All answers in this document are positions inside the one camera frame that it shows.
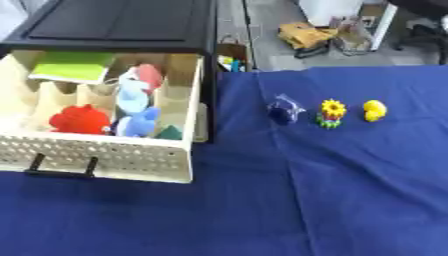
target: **floor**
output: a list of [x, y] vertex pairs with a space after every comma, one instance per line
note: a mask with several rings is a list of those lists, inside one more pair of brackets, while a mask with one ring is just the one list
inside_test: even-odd
[[[256, 60], [262, 71], [303, 70], [315, 66], [390, 66], [425, 65], [437, 63], [435, 49], [406, 47], [398, 52], [391, 49], [391, 42], [404, 33], [405, 22], [410, 14], [401, 11], [395, 19], [382, 47], [364, 56], [347, 57], [337, 49], [327, 55], [298, 60], [286, 43], [280, 41], [276, 32], [279, 24], [304, 21], [305, 17], [293, 0], [247, 0], [252, 18]], [[220, 38], [230, 34], [240, 42], [247, 43], [242, 0], [219, 1]]]

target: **drawer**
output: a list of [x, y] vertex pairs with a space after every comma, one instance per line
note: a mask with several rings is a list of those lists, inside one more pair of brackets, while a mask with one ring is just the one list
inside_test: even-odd
[[51, 132], [49, 118], [70, 105], [92, 104], [113, 116], [116, 90], [110, 85], [29, 80], [41, 52], [15, 51], [0, 61], [0, 170], [24, 171], [31, 164], [55, 174], [189, 183], [190, 151], [199, 109], [203, 60], [194, 54], [117, 54], [107, 79], [129, 67], [150, 63], [164, 73], [154, 105], [161, 109], [156, 133], [168, 125], [182, 140]]

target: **sunflower toy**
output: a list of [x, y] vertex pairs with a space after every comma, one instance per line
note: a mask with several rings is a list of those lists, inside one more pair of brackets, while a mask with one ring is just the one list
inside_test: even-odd
[[347, 113], [345, 105], [337, 100], [325, 100], [320, 112], [317, 114], [317, 123], [326, 129], [334, 129], [339, 127], [342, 122], [341, 119]]

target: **chair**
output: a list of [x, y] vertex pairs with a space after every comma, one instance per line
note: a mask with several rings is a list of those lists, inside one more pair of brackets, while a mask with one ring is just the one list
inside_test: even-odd
[[389, 0], [390, 3], [434, 21], [434, 28], [415, 25], [409, 36], [401, 38], [394, 48], [413, 43], [433, 43], [439, 48], [439, 64], [444, 65], [448, 58], [448, 0]]

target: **green card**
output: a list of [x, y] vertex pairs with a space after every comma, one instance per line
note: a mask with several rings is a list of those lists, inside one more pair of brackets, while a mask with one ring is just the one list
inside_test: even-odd
[[113, 53], [46, 52], [29, 78], [101, 84], [114, 60]]

